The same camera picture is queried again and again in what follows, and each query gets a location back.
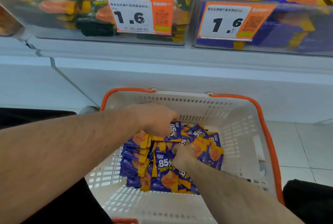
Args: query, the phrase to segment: tile floor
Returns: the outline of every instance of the tile floor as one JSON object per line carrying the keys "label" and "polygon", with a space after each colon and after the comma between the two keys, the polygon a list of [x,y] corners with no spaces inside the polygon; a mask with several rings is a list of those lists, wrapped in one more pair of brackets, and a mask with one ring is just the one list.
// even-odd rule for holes
{"label": "tile floor", "polygon": [[282,187],[299,179],[333,186],[333,125],[267,121]]}

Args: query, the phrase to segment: hand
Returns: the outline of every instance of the hand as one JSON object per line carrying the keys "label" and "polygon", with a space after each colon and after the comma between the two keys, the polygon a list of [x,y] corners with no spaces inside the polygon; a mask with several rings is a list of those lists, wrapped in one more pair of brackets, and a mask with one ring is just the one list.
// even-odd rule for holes
{"label": "hand", "polygon": [[134,104],[127,109],[131,109],[137,114],[143,130],[157,137],[170,136],[170,122],[178,119],[176,111],[155,103]]}
{"label": "hand", "polygon": [[189,165],[195,165],[197,161],[194,153],[195,146],[187,142],[186,145],[177,144],[173,147],[172,153],[176,154],[172,161],[174,167],[178,170],[187,172]]}

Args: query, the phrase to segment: shopping basket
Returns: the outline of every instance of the shopping basket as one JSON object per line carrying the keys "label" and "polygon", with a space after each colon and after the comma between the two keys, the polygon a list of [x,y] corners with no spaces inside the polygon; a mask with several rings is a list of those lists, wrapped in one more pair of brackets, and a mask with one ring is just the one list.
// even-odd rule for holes
{"label": "shopping basket", "polygon": [[[225,150],[222,170],[247,179],[283,203],[274,145],[255,100],[238,95],[118,88],[104,96],[101,111],[150,102],[176,110],[182,123],[201,123],[209,131],[217,131]],[[119,176],[121,150],[86,176],[94,196],[111,217],[132,217],[148,224],[216,223],[201,196],[127,188],[126,178]]]}

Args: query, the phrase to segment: orange price tag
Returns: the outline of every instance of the orange price tag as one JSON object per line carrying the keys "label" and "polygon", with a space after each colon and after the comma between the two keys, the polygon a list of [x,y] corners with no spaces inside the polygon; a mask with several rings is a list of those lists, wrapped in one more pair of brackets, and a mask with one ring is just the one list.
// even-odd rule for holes
{"label": "orange price tag", "polygon": [[274,8],[260,3],[207,2],[198,37],[252,41]]}
{"label": "orange price tag", "polygon": [[173,0],[108,0],[118,32],[171,35]]}

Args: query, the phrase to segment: number 1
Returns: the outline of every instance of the number 1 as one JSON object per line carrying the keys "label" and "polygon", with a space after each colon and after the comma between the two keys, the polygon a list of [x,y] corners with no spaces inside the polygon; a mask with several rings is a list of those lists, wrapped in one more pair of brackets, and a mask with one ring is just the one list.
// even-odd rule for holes
{"label": "number 1", "polygon": [[222,20],[223,18],[216,18],[213,20],[213,23],[215,23],[213,32],[217,32],[219,30]]}
{"label": "number 1", "polygon": [[116,16],[118,16],[118,19],[119,19],[119,22],[120,22],[120,23],[124,23],[124,20],[123,20],[123,17],[122,17],[122,14],[121,14],[120,11],[115,11],[114,14],[115,14]]}

